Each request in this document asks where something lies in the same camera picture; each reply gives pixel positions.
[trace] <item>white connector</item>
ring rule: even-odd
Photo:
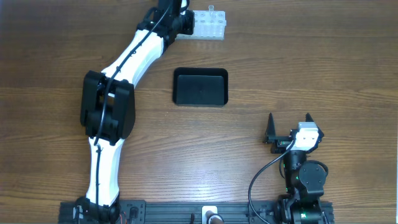
[[[192,35],[179,34],[177,39],[191,40],[224,40],[226,27],[225,12],[214,11],[214,6],[209,6],[209,11],[193,11],[195,13],[195,26]]]

